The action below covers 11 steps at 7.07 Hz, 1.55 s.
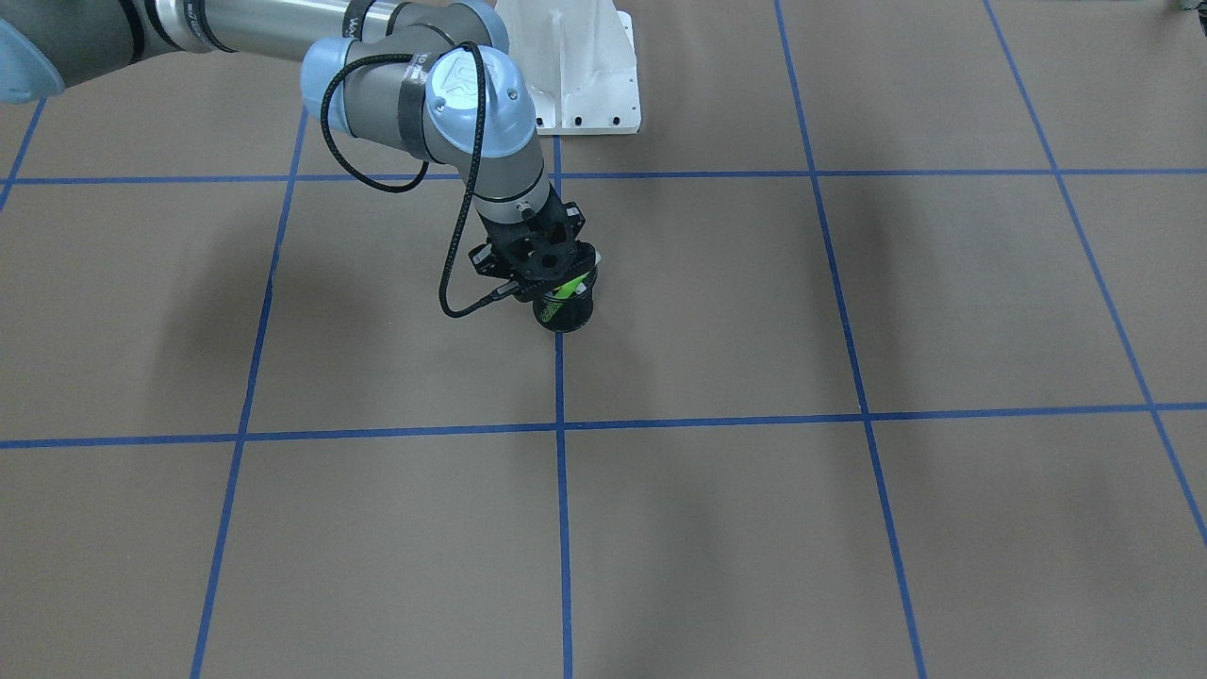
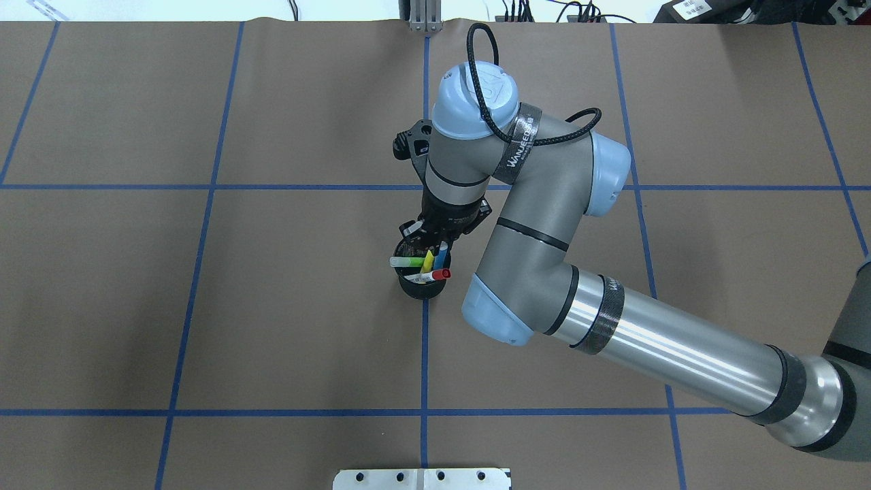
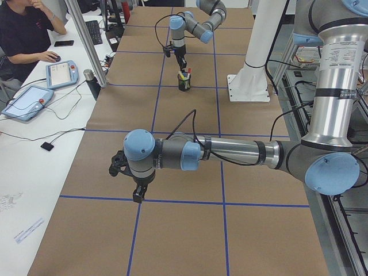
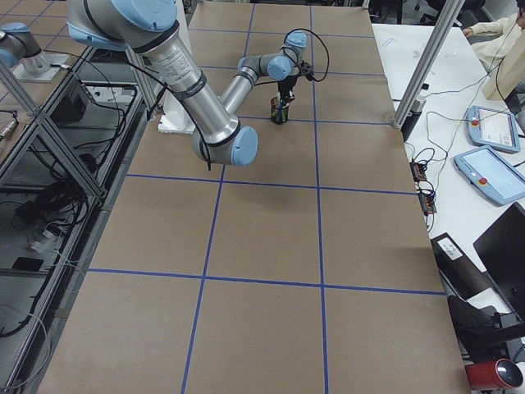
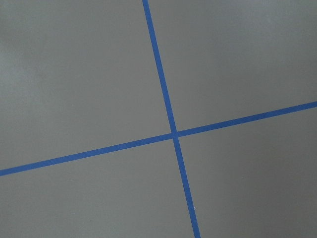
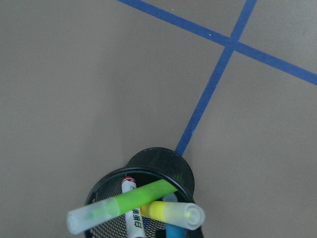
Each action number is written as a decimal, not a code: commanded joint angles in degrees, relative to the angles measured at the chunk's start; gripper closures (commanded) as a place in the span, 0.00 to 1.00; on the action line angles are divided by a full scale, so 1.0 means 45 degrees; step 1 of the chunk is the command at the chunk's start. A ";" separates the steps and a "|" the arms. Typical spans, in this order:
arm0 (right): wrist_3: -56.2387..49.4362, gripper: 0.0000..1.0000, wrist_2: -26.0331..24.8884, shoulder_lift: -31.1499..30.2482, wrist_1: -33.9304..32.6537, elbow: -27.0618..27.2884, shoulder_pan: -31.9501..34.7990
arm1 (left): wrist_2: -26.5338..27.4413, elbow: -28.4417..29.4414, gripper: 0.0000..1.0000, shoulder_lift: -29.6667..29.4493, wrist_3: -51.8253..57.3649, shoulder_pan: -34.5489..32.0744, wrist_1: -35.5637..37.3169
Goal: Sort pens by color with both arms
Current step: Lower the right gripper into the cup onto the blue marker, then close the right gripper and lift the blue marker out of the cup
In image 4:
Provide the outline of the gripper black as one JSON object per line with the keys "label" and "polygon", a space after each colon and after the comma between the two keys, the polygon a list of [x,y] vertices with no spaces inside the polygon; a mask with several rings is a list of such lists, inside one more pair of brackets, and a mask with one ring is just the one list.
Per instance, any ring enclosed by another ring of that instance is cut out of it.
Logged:
{"label": "gripper black", "polygon": [[277,82],[277,88],[280,99],[294,99],[293,89],[296,85],[296,77],[288,76],[284,80]]}

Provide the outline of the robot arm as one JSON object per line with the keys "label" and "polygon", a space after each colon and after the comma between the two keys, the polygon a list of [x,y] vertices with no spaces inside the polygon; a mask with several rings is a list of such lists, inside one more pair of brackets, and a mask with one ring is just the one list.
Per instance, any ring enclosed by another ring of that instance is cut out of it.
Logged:
{"label": "robot arm", "polygon": [[1,26],[1,63],[13,68],[22,59],[38,56],[42,49],[30,28],[22,22],[10,22]]}
{"label": "robot arm", "polygon": [[238,71],[223,95],[217,95],[204,71],[180,38],[174,1],[69,1],[70,36],[95,48],[131,48],[159,72],[196,130],[194,152],[208,164],[247,166],[257,155],[258,135],[243,126],[236,109],[261,77],[281,83],[299,76],[307,36],[286,35],[275,53],[240,59]]}

